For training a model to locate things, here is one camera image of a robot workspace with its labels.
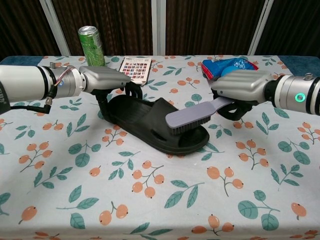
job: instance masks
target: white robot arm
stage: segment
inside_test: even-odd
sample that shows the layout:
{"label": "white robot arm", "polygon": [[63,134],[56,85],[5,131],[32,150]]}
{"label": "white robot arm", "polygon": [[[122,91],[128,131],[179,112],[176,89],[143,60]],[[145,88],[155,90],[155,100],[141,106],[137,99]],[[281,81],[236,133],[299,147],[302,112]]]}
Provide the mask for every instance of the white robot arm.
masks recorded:
{"label": "white robot arm", "polygon": [[[108,118],[107,95],[114,89],[125,89],[127,95],[142,98],[141,88],[130,77],[105,66],[12,66],[0,65],[0,115],[12,109],[27,109],[48,114],[52,99],[94,95],[101,112]],[[44,107],[10,106],[21,101],[44,100]]]}

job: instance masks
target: brush handle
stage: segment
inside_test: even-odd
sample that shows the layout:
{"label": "brush handle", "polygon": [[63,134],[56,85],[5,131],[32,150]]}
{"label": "brush handle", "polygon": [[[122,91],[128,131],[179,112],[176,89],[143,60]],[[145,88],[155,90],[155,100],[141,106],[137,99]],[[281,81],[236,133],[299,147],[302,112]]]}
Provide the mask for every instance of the brush handle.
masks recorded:
{"label": "brush handle", "polygon": [[171,112],[165,116],[166,123],[172,129],[179,128],[215,114],[220,108],[233,103],[226,97],[217,97],[212,101],[201,102],[191,107]]}

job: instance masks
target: brush bristles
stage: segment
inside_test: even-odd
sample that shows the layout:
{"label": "brush bristles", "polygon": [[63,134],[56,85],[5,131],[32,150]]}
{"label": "brush bristles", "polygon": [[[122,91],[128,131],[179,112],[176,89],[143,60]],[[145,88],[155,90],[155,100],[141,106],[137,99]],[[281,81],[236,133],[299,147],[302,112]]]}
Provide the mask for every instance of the brush bristles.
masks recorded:
{"label": "brush bristles", "polygon": [[185,133],[189,130],[192,130],[192,129],[195,129],[197,127],[199,127],[200,125],[202,124],[205,124],[207,122],[209,122],[211,119],[211,116],[208,116],[208,117],[205,117],[201,120],[198,120],[198,121],[194,121],[194,122],[191,122],[187,125],[184,125],[184,126],[180,126],[180,127],[177,127],[177,128],[171,128],[171,133],[173,135],[179,135],[179,134],[182,134],[182,133]]}

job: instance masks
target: green led light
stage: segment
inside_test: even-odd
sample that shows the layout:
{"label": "green led light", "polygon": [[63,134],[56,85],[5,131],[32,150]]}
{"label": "green led light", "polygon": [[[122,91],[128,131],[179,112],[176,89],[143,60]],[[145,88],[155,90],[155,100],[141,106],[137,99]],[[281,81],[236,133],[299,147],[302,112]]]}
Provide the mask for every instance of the green led light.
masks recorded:
{"label": "green led light", "polygon": [[304,100],[306,100],[306,95],[304,95],[303,93],[298,93],[297,95],[295,95],[295,100],[298,103],[302,103]]}

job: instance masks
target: tablecloth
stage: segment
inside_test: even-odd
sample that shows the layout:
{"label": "tablecloth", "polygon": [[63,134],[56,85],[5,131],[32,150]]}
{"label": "tablecloth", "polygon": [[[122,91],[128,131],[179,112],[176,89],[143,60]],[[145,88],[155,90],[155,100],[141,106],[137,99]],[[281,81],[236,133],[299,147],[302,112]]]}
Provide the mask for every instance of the tablecloth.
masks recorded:
{"label": "tablecloth", "polygon": [[[277,56],[151,56],[143,98],[178,109],[211,101],[204,59],[247,58],[274,78]],[[123,56],[106,56],[119,69]],[[45,56],[39,66],[86,65]],[[108,97],[124,94],[120,90]],[[17,105],[42,105],[43,101]],[[0,237],[208,240],[316,238],[320,124],[314,115],[255,106],[239,121],[218,114],[198,152],[155,150],[102,119],[88,93],[55,99],[48,115],[0,116]]]}

